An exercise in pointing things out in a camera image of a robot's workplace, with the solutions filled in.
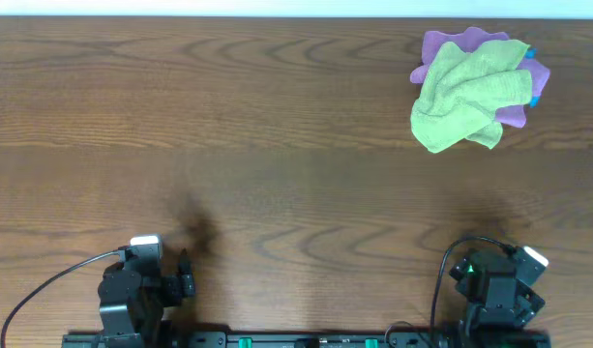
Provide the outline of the light green microfiber cloth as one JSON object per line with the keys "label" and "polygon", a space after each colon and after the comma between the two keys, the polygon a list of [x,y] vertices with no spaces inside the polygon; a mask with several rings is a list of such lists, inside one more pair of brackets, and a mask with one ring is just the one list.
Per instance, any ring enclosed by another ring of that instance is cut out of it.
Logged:
{"label": "light green microfiber cloth", "polygon": [[411,110],[416,139],[434,154],[462,140],[494,148],[503,134],[496,111],[532,99],[531,73],[519,68],[528,48],[518,40],[494,40],[465,52],[444,43]]}

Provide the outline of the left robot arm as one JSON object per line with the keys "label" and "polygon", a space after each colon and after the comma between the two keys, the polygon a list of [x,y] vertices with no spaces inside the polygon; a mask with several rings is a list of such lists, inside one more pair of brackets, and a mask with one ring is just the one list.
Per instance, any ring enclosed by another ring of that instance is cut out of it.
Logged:
{"label": "left robot arm", "polygon": [[167,307],[195,295],[192,262],[185,250],[177,272],[163,275],[159,246],[127,246],[99,285],[100,342],[107,348],[184,347],[187,339],[163,319]]}

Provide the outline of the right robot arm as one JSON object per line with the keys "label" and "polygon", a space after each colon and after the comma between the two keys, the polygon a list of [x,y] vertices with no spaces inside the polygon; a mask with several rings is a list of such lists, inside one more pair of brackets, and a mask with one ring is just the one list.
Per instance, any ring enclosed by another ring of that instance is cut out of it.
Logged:
{"label": "right robot arm", "polygon": [[466,309],[448,333],[450,347],[550,348],[549,335],[525,326],[545,306],[532,286],[549,261],[530,246],[509,253],[471,250],[449,272]]}

